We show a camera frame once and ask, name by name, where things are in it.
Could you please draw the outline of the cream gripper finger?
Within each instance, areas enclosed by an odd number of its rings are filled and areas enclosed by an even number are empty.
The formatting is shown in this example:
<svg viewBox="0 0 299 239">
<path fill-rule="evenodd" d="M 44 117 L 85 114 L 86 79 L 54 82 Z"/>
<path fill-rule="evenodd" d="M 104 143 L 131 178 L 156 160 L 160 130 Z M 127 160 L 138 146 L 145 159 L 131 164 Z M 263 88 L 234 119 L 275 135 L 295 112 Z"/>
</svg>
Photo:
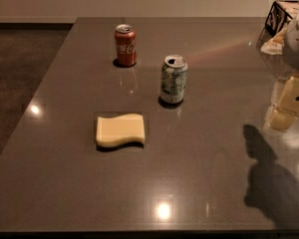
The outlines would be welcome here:
<svg viewBox="0 0 299 239">
<path fill-rule="evenodd" d="M 279 131 L 288 130 L 297 120 L 298 116 L 294 112 L 278 107 L 270 107 L 266 115 L 267 125 Z"/>
</svg>

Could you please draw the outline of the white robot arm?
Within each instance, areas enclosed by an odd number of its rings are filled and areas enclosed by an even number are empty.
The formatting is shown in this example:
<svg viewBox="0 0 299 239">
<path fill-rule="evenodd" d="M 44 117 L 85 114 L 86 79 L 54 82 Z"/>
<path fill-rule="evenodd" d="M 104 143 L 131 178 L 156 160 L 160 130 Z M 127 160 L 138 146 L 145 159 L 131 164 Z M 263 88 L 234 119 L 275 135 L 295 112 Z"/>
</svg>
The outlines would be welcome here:
<svg viewBox="0 0 299 239">
<path fill-rule="evenodd" d="M 276 63 L 276 82 L 265 124 L 286 131 L 299 119 L 299 1 L 274 1 L 265 31 L 270 38 L 260 52 Z"/>
</svg>

